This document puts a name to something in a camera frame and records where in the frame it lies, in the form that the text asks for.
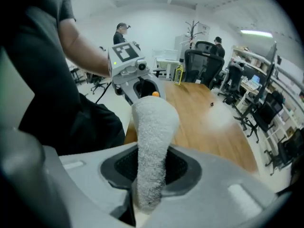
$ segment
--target white fuzzy sock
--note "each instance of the white fuzzy sock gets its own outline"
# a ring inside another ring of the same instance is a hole
[[[161,201],[167,149],[179,126],[175,108],[164,99],[147,96],[132,105],[138,139],[137,206],[150,213]]]

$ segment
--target black pants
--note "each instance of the black pants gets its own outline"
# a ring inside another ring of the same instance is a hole
[[[103,104],[95,104],[80,95],[79,111],[70,130],[66,148],[59,155],[77,154],[109,149],[123,145],[124,129],[120,119]]]

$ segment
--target yellow bottle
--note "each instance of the yellow bottle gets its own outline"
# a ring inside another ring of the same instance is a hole
[[[175,79],[174,79],[174,83],[178,86],[181,84],[181,77],[183,71],[184,71],[183,65],[179,64],[175,70]]]

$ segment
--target floor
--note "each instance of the floor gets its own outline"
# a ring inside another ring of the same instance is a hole
[[[92,93],[91,87],[92,84],[82,83],[82,85],[78,85],[78,90],[80,93],[84,94],[87,99],[92,102],[96,102],[101,94],[104,92],[103,88],[99,88],[95,91],[95,94]],[[223,96],[217,96],[218,89],[212,90],[216,97],[219,97],[220,100],[223,99]],[[114,92],[112,85],[108,88],[105,95],[98,102],[99,104],[104,104],[109,110],[113,111],[122,121],[124,132],[127,132],[129,122],[131,119],[131,107],[125,101],[123,96],[117,96]],[[237,112],[229,105],[226,105],[227,109],[231,111],[234,116],[238,116]],[[250,133],[250,130],[243,132],[245,137]],[[275,170],[273,176],[270,176],[272,172],[272,165],[269,167],[265,167],[265,163],[268,162],[266,154],[264,154],[264,150],[271,150],[270,145],[267,142],[264,142],[265,135],[262,131],[258,132],[260,142],[256,143],[256,137],[251,136],[247,138],[252,153],[255,157],[256,164],[258,167],[258,171],[253,173],[253,175],[263,182],[266,186],[268,186],[273,192],[281,191],[289,185],[290,181],[290,166],[282,170]],[[135,208],[135,216],[137,221],[137,227],[141,227],[145,221],[149,218],[148,215],[142,214],[139,212],[136,207]]]

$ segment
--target ceiling light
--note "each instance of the ceiling light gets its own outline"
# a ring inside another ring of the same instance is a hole
[[[245,30],[245,29],[242,29],[241,32],[242,32],[243,34],[256,35],[256,36],[265,36],[265,37],[273,38],[273,36],[272,36],[271,33],[263,32],[263,31]]]

